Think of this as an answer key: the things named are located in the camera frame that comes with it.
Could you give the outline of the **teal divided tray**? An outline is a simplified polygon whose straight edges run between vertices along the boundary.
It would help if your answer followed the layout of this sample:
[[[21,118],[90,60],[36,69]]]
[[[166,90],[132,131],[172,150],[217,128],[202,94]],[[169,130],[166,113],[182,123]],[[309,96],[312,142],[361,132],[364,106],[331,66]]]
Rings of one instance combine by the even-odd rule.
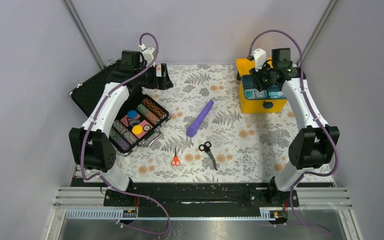
[[[253,78],[251,75],[243,75],[241,77],[241,83],[243,87],[243,93],[244,90],[247,89],[257,89],[257,84],[254,83]],[[277,85],[272,85],[266,90],[261,90],[261,91],[266,91],[267,98],[262,99],[262,100],[269,100],[269,99],[286,99],[282,91],[279,89]]]

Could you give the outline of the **gauze dressing packet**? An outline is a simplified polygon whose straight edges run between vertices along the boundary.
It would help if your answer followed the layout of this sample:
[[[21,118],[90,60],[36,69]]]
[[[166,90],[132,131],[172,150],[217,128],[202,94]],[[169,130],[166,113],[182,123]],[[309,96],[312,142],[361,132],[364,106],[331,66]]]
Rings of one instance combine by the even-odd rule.
[[[265,90],[258,91],[256,88],[245,89],[244,96],[248,100],[261,100],[267,98],[267,93]]]

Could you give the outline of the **yellow plastic box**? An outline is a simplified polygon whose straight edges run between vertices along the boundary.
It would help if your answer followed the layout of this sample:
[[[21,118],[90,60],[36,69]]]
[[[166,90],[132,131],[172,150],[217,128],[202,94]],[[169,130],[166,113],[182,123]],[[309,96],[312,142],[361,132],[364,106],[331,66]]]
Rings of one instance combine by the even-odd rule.
[[[243,85],[241,77],[244,75],[251,75],[249,70],[254,66],[254,62],[246,58],[236,59],[237,75],[236,79],[239,81],[238,99],[240,110],[244,114],[266,114],[266,113],[279,113],[287,103],[287,99],[260,99],[248,100],[243,93]]]

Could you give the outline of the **black handled scissors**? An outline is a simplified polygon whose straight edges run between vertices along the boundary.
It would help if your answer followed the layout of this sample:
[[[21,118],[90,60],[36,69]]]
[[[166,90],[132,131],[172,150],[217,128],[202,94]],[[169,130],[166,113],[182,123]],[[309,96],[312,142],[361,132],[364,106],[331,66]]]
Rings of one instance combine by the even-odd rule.
[[[209,156],[209,158],[212,161],[212,165],[213,165],[214,169],[217,171],[218,167],[217,167],[216,159],[211,152],[211,147],[212,147],[212,144],[209,141],[206,141],[204,144],[200,144],[198,146],[198,148],[201,152],[205,152]]]

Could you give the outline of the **orange handled scissors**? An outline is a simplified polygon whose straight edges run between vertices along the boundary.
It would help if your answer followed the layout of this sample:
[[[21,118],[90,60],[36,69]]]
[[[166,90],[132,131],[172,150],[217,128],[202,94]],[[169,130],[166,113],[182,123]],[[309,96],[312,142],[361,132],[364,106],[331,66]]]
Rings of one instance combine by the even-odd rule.
[[[173,159],[172,159],[172,161],[171,161],[170,164],[171,164],[172,166],[175,166],[175,167],[181,165],[181,161],[180,161],[179,158],[178,158],[177,148],[176,148],[176,147],[174,148],[174,156],[173,156]]]

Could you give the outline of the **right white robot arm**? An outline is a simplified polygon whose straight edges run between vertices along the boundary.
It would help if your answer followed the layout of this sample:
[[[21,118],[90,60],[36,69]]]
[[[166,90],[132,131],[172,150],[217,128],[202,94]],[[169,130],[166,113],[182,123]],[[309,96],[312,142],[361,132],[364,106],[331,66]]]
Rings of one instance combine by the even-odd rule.
[[[331,162],[337,155],[336,144],[339,129],[330,126],[316,107],[308,88],[302,65],[294,66],[289,48],[272,50],[271,60],[266,52],[257,48],[251,51],[254,67],[250,74],[258,90],[278,86],[288,100],[297,123],[298,134],[288,148],[289,162],[273,178],[275,187],[267,191],[267,201],[273,206],[281,205],[288,191],[304,174],[315,174],[315,169]]]

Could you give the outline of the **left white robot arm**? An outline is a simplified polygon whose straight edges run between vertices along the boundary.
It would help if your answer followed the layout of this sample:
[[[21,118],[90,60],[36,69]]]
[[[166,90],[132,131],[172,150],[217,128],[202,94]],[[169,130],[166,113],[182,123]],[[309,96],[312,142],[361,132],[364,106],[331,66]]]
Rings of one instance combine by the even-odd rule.
[[[69,132],[74,161],[84,180],[94,177],[116,192],[124,206],[132,204],[135,192],[130,178],[117,170],[118,154],[127,156],[146,141],[154,142],[170,113],[144,89],[168,90],[173,87],[166,64],[155,64],[153,47],[141,51],[124,50],[120,59],[70,92],[71,99],[87,115],[87,120]]]

